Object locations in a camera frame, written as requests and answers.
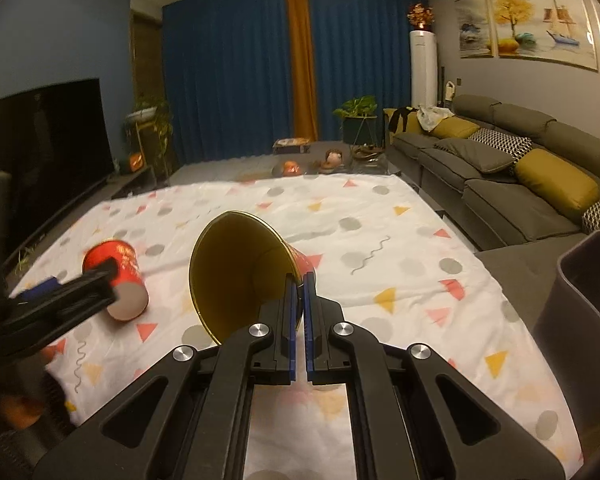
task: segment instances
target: orange curtain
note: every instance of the orange curtain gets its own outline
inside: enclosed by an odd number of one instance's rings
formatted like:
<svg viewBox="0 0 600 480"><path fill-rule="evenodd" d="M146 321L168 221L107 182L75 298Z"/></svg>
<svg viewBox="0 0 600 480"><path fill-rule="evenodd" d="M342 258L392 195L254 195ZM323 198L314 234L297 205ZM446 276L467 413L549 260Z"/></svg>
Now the orange curtain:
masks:
<svg viewBox="0 0 600 480"><path fill-rule="evenodd" d="M291 78L294 88L294 136L318 140L309 0L286 0L286 12L289 17Z"/></svg>

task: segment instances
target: potted plant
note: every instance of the potted plant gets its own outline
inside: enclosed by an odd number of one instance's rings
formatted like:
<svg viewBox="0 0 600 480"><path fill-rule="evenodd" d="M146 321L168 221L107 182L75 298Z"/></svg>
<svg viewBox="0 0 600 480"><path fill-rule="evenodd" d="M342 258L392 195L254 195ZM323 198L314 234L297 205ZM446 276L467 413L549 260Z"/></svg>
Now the potted plant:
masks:
<svg viewBox="0 0 600 480"><path fill-rule="evenodd" d="M342 119L342 140L347 144L377 144L374 112L376 97L365 95L350 99L333 113Z"/></svg>
<svg viewBox="0 0 600 480"><path fill-rule="evenodd" d="M169 103L163 98L142 96L136 102L136 111L129 114L127 120L130 123L137 123L136 130L144 130L144 126L151 123L153 132L157 135L158 149L150 150L153 152L151 154L143 153L151 159L145 162L154 167L159 180L168 178L173 173L173 161L170 160L173 157L168 156L168 147L173 133Z"/></svg>

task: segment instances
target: gold cup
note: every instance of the gold cup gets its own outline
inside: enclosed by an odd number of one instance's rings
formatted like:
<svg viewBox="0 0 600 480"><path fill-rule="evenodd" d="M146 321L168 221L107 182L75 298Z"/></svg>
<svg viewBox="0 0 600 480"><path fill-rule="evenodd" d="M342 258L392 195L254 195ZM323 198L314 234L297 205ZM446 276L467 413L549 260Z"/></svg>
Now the gold cup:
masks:
<svg viewBox="0 0 600 480"><path fill-rule="evenodd" d="M263 303L284 296L287 274L300 283L309 270L304 254L261 219L228 211L209 222L196 242L189 290L202 325L222 344L257 322Z"/></svg>

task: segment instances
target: blue curtain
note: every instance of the blue curtain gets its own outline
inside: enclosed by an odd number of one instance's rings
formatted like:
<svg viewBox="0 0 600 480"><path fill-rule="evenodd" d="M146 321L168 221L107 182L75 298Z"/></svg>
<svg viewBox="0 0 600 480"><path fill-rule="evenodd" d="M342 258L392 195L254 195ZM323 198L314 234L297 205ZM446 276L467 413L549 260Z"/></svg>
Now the blue curtain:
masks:
<svg viewBox="0 0 600 480"><path fill-rule="evenodd" d="M372 94L382 108L411 103L411 55L406 13L427 0L309 0L314 40L320 138L342 136L333 115L344 101Z"/></svg>
<svg viewBox="0 0 600 480"><path fill-rule="evenodd" d="M181 0L162 20L181 163L270 153L292 136L285 0Z"/></svg>

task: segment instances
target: metal screw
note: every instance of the metal screw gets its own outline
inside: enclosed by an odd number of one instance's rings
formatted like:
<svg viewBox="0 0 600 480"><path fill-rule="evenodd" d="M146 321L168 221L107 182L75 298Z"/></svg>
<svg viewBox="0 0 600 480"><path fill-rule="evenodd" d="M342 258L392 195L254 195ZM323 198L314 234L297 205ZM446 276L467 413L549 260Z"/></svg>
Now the metal screw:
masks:
<svg viewBox="0 0 600 480"><path fill-rule="evenodd" d="M249 333L254 337L264 337L269 333L269 327L264 323L254 323L249 327Z"/></svg>
<svg viewBox="0 0 600 480"><path fill-rule="evenodd" d="M190 346L178 346L173 349L173 358L176 361L188 361L193 357L193 348Z"/></svg>
<svg viewBox="0 0 600 480"><path fill-rule="evenodd" d="M333 325L333 331L338 335L351 335L353 334L353 325L351 323L341 322Z"/></svg>
<svg viewBox="0 0 600 480"><path fill-rule="evenodd" d="M427 345L418 343L411 347L411 355L416 359L429 359L431 357L431 348Z"/></svg>

